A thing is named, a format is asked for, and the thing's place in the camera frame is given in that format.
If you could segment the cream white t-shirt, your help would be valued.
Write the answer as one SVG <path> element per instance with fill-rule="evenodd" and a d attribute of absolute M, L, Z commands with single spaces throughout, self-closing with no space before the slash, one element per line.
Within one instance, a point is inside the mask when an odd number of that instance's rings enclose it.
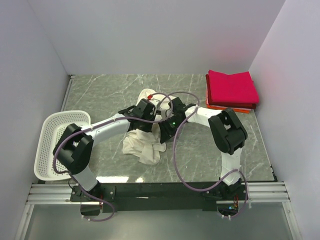
<path fill-rule="evenodd" d="M 151 132 L 136 129 L 126 133 L 123 140 L 122 153 L 139 158 L 145 165 L 157 165 L 161 159 L 160 153 L 167 149 L 166 143 L 161 143 L 161 130 L 158 123 L 153 123 Z"/>

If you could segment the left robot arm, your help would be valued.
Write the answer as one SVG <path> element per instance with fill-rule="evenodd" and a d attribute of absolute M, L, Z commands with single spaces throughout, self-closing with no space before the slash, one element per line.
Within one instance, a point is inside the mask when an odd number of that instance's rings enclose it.
<path fill-rule="evenodd" d="M 109 138 L 132 130 L 149 133 L 159 104 L 159 100 L 143 98 L 137 105 L 122 109 L 92 126 L 68 125 L 53 149 L 53 161 L 59 161 L 67 169 L 82 187 L 82 195 L 88 201 L 96 200 L 102 190 L 100 182 L 89 168 L 93 148 Z"/>

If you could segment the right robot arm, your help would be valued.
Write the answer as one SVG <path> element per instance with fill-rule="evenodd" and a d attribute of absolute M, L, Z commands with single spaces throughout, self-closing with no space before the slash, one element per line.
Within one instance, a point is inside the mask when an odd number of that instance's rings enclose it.
<path fill-rule="evenodd" d="M 164 143 L 173 138 L 176 145 L 177 133 L 185 123 L 200 124 L 210 128 L 213 140 L 221 152 L 220 179 L 211 187 L 195 188 L 184 181 L 176 164 L 176 147 L 173 147 L 173 165 L 179 180 L 190 190 L 195 192 L 212 193 L 214 196 L 226 200 L 232 199 L 242 191 L 240 173 L 240 159 L 245 141 L 248 138 L 247 131 L 235 114 L 234 110 L 213 110 L 199 107 L 196 104 L 184 104 L 180 98 L 175 98 L 168 104 L 173 108 L 172 116 L 159 123 L 160 142 Z"/>

